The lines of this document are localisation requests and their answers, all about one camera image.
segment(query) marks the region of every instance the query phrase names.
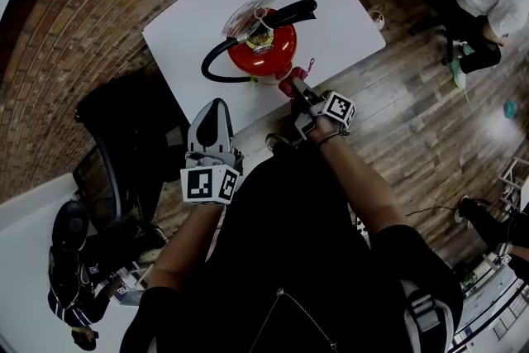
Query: red fire extinguisher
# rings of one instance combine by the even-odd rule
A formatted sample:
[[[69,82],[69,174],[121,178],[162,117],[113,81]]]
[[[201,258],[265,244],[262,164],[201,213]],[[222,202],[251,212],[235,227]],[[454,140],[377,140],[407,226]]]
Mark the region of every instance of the red fire extinguisher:
[[[237,38],[227,37],[207,54],[202,63],[204,77],[218,83],[244,83],[252,77],[223,77],[209,72],[210,64],[223,51],[242,71],[258,78],[272,78],[279,82],[292,68],[298,40],[293,24],[316,19],[314,0],[300,0],[275,11],[269,9],[250,29]]]

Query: fire extinguisher hose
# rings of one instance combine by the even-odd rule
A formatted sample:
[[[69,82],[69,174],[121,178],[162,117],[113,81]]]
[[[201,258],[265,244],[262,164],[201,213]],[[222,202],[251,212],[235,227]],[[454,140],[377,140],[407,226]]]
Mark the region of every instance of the fire extinguisher hose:
[[[209,52],[202,62],[203,76],[217,83],[246,83],[251,81],[251,77],[222,77],[220,75],[213,75],[209,72],[209,65],[212,64],[215,58],[223,51],[228,50],[230,47],[237,45],[238,43],[237,39],[228,37],[226,41],[223,41],[220,45],[216,46],[211,52]]]

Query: table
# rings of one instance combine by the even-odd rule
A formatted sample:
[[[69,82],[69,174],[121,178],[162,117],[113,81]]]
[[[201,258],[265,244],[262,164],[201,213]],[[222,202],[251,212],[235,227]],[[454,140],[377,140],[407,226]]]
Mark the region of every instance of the table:
[[[284,105],[288,99],[277,86],[262,83],[215,83],[203,77],[207,53],[225,40],[221,36],[231,14],[250,0],[177,0],[143,30],[156,63],[191,122],[214,98],[230,108],[233,131],[238,132]],[[274,8],[297,0],[276,0]],[[298,49],[294,66],[316,62],[307,83],[316,86],[385,46],[359,0],[316,0],[316,20],[295,24]],[[227,52],[212,63],[218,75],[245,75]]]

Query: curved brick wall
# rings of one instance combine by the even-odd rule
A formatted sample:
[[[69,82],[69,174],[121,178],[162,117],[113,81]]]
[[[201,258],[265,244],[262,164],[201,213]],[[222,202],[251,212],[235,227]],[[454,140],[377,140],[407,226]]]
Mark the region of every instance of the curved brick wall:
[[[0,203],[72,171],[93,146],[74,109],[155,63],[141,29],[175,0],[38,0],[0,88]]]

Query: green shoe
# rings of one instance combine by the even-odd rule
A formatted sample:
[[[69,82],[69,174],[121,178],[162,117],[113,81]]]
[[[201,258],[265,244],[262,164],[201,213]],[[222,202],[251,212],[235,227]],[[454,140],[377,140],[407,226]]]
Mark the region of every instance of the green shoe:
[[[466,74],[461,70],[460,60],[458,58],[454,58],[454,60],[450,62],[450,69],[452,71],[452,75],[454,76],[454,83],[457,88],[465,90]]]
[[[463,55],[465,56],[472,55],[474,53],[474,49],[472,49],[472,47],[470,47],[468,43],[464,43],[461,46],[461,50],[463,51]]]

